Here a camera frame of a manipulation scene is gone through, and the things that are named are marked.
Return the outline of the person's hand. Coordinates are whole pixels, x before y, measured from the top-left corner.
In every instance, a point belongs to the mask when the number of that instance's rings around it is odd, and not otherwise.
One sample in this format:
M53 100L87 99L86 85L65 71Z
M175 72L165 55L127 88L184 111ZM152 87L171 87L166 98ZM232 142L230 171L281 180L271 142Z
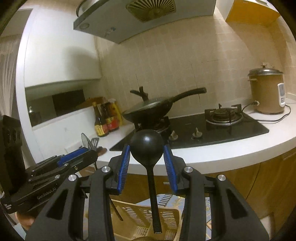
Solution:
M35 218L33 216L21 214L19 212L15 213L15 217L26 231L30 229L35 221Z

